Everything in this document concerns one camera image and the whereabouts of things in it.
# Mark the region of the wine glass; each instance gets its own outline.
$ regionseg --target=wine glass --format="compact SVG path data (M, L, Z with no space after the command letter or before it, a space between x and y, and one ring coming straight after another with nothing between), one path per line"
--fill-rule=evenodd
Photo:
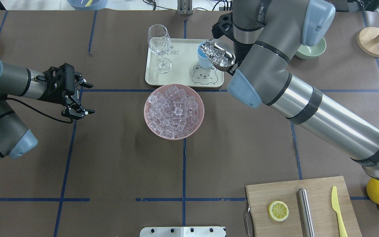
M170 37L164 25L156 24L149 28L149 48L156 54L160 55L161 59L155 62L155 69L159 73L167 73L172 69L172 62L164 58L164 54L170 49Z

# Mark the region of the round wooden base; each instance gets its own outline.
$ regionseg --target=round wooden base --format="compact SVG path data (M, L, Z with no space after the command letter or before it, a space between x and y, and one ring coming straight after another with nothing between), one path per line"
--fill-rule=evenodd
M375 42L375 37L379 34L379 28L367 27L361 30L356 35L356 42L358 42L359 48L365 53L379 57L379 42Z

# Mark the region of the metal plate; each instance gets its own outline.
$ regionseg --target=metal plate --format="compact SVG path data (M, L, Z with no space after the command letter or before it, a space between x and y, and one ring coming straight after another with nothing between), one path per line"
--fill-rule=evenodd
M226 228L220 226L145 227L140 237L226 237Z

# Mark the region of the pink bowl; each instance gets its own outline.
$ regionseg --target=pink bowl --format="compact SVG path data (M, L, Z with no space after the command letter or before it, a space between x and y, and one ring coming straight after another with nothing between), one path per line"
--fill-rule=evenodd
M182 138L165 138L164 136L160 136L159 134L157 134L155 131L153 131L153 129L149 126L149 120L147 119L146 117L146 114L147 112L149 111L149 109L152 107L152 104L150 104L149 102L149 99L147 98L146 100L146 104L144 105L144 120L146 121L146 124L147 126L149 127L149 129L154 133L156 134L157 136L161 137L161 138L165 138L167 140L181 140L181 139L184 139L184 138L188 138L189 136L191 136L195 131L197 131L197 129L200 127L201 123L203 122L203 118L204 118L204 104L203 104L203 101L201 100L201 97L198 93L196 93L195 90L193 90L191 87L187 87L185 85L181 85L181 84L169 84L169 85L164 85L164 86L161 86L159 88L157 88L155 91L153 91L153 93L151 93L150 95L152 94L156 94L158 92L160 93L165 93L165 91L167 89L169 89L170 87L173 87L173 86L176 86L178 87L178 89L184 89L185 92L188 94L188 95L191 95L191 96L194 96L195 97L195 101L198 103L198 119L200 120L200 122L198 123L198 125L194 128L194 130L188 134L187 136L184 136Z

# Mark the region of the blue cup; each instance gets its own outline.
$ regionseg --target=blue cup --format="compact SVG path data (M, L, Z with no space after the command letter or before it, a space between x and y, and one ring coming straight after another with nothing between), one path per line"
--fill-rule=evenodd
M197 47L197 54L198 54L198 65L200 65L202 68L210 68L213 66L213 64L210 62L210 60L207 58L207 56L203 53L200 46L203 45L205 42L202 42Z
M76 10L88 10L88 11L96 11L100 9L104 9L108 4L108 0L93 0L93 3L86 7L88 0L66 0L74 9Z

